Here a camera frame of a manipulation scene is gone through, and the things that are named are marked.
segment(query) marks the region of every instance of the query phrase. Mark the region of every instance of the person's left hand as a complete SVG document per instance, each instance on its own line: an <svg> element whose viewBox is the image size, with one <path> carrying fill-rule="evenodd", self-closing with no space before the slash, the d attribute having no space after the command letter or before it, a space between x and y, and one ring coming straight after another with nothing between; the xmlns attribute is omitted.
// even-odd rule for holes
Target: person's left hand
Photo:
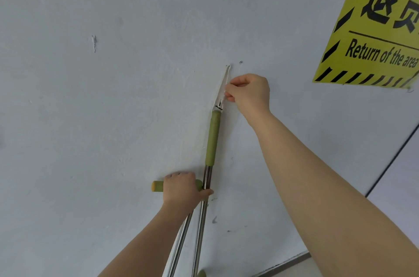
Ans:
<svg viewBox="0 0 419 277"><path fill-rule="evenodd" d="M192 212L199 202L214 193L211 189L198 191L193 172L176 172L164 177L163 205L177 208L186 215Z"/></svg>

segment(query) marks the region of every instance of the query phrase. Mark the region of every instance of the forearm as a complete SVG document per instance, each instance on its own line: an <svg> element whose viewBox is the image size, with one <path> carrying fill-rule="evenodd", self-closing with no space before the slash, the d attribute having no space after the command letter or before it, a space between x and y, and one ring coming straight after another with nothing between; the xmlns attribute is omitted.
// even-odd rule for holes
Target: forearm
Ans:
<svg viewBox="0 0 419 277"><path fill-rule="evenodd" d="M185 217L174 208L163 205L99 277L161 277Z"/></svg>
<svg viewBox="0 0 419 277"><path fill-rule="evenodd" d="M413 274L419 251L380 210L273 115L252 126L284 205L325 277Z"/></svg>

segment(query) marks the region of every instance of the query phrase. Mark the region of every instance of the person's right hand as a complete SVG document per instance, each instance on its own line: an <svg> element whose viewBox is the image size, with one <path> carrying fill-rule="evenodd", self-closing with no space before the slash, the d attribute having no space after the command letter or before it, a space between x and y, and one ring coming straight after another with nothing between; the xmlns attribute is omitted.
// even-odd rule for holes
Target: person's right hand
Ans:
<svg viewBox="0 0 419 277"><path fill-rule="evenodd" d="M238 76L225 86L225 96L236 102L238 109L254 126L258 118L270 114L268 80L256 74Z"/></svg>

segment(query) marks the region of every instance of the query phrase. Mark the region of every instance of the scuff mark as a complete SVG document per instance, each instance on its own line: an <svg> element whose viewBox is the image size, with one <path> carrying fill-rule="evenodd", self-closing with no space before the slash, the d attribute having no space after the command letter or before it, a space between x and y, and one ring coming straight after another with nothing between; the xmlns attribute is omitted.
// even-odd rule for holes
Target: scuff mark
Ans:
<svg viewBox="0 0 419 277"><path fill-rule="evenodd" d="M98 39L95 35L92 35L92 43L93 43L93 52L96 53L96 44L98 42Z"/></svg>

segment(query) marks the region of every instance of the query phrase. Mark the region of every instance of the floor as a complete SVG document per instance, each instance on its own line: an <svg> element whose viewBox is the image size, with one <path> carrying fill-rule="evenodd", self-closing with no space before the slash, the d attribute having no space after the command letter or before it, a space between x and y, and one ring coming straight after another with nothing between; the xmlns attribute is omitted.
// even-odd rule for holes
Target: floor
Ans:
<svg viewBox="0 0 419 277"><path fill-rule="evenodd" d="M322 274L314 260L309 258L275 275L275 277L322 277Z"/></svg>

